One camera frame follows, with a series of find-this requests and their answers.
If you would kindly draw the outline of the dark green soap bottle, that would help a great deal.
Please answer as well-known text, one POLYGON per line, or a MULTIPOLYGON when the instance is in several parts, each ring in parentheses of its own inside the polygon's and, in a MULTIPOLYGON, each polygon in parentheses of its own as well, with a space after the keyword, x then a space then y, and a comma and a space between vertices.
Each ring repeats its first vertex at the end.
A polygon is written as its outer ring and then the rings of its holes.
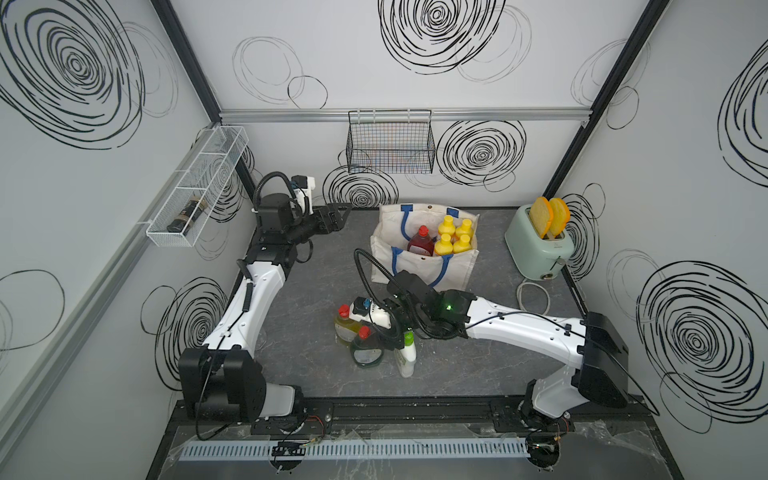
POLYGON ((368 326, 360 327, 349 350, 354 364, 359 368, 375 367, 384 356, 381 337, 368 326))

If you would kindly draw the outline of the white canvas bag blue handles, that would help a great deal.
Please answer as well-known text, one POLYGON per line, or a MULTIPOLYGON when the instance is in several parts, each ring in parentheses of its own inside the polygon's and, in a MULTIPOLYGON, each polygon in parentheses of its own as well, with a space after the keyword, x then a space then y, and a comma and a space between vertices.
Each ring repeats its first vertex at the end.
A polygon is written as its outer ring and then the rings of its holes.
POLYGON ((479 220, 477 215, 439 204, 382 205, 370 237, 371 253, 392 275, 406 271, 438 291, 465 290, 479 256, 477 240, 471 233, 468 250, 438 254, 438 227, 446 218, 456 227, 468 224, 472 229, 479 220))

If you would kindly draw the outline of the orange soap bottle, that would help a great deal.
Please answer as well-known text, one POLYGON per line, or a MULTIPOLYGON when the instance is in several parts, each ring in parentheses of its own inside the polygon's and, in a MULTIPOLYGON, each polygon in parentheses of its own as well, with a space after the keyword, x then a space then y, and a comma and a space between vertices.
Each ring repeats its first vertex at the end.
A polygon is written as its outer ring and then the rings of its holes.
POLYGON ((453 253, 460 254, 472 249, 472 237, 467 234, 456 236, 453 242, 453 253))
POLYGON ((451 215, 446 215, 439 224, 437 231, 438 231, 438 238, 441 238, 443 235, 448 235, 449 237, 452 237, 455 234, 456 227, 454 224, 455 218, 451 215))
POLYGON ((473 221, 471 219, 463 219, 460 226, 455 230, 454 236, 457 239, 461 239, 463 236, 472 238, 474 234, 473 221))
POLYGON ((433 254, 436 256, 448 256, 453 254, 451 234, 443 233, 439 236, 433 247, 433 254))

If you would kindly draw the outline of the orange soap bottle front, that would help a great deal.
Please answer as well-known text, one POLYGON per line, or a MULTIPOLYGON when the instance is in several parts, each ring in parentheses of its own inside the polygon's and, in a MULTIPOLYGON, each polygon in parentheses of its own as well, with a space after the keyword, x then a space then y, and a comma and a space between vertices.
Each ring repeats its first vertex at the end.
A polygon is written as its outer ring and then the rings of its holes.
POLYGON ((460 226, 455 230, 454 236, 457 239, 461 239, 463 236, 472 238, 474 234, 473 221, 471 219, 463 219, 460 226))

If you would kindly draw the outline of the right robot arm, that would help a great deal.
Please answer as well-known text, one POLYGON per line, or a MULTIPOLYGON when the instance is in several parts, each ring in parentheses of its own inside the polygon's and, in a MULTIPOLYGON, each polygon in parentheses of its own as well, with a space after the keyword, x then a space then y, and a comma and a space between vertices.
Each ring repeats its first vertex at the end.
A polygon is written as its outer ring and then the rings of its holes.
POLYGON ((379 298, 366 275, 366 294, 353 303, 350 319, 361 327, 352 358, 359 366, 378 361, 384 351, 414 358, 415 340, 479 339, 537 352, 561 363, 561 368, 526 386, 519 406, 521 421, 544 430, 564 420, 583 404, 621 409, 629 404, 628 348, 610 320, 589 312, 583 318, 560 318, 505 307, 468 291, 436 291, 417 275, 393 273, 370 252, 356 249, 358 271, 369 261, 387 281, 388 297, 379 298))

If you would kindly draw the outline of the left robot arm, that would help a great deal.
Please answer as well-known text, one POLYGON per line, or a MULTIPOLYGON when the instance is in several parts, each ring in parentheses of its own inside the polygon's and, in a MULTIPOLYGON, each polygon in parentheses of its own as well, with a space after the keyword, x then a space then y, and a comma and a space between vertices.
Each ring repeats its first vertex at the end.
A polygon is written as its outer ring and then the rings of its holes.
POLYGON ((351 211, 344 203, 315 206, 314 187, 312 177, 282 172, 265 175, 256 186, 257 226, 237 262, 236 293, 203 344, 185 349, 179 360, 189 419, 225 425, 270 418, 304 421, 301 389, 267 382, 255 351, 272 302, 299 261, 298 246, 342 230, 351 211))

